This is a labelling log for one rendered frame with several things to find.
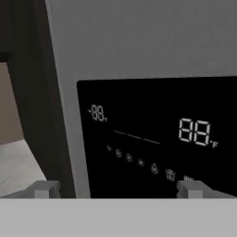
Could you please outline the grey freezer door with display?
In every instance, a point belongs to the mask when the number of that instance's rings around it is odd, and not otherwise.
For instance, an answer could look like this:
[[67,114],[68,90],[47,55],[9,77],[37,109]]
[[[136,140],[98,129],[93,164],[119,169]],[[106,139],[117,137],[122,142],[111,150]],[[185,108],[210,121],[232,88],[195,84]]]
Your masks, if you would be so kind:
[[237,0],[34,6],[77,197],[237,197]]

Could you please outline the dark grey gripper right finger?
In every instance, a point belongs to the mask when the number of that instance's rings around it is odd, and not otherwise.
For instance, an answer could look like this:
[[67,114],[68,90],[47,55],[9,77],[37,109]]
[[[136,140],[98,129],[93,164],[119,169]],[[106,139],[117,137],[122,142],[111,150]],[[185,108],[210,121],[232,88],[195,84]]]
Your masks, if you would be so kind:
[[178,198],[233,198],[233,195],[216,191],[202,181],[178,181]]

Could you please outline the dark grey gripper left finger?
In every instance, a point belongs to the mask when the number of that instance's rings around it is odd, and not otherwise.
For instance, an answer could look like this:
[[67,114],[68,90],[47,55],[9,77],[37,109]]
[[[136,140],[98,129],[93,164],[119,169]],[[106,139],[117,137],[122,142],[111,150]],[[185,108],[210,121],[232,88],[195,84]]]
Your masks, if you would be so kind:
[[20,199],[51,199],[60,198],[60,182],[59,181],[36,181],[28,188],[22,191],[4,195],[4,198],[20,198]]

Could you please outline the dark cabinet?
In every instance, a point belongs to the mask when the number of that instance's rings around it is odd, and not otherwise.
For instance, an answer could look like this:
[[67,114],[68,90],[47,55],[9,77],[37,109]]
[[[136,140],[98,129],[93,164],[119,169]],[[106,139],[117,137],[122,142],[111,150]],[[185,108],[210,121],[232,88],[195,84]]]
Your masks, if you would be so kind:
[[47,78],[34,0],[0,0],[0,62],[8,67],[24,138],[50,179]]

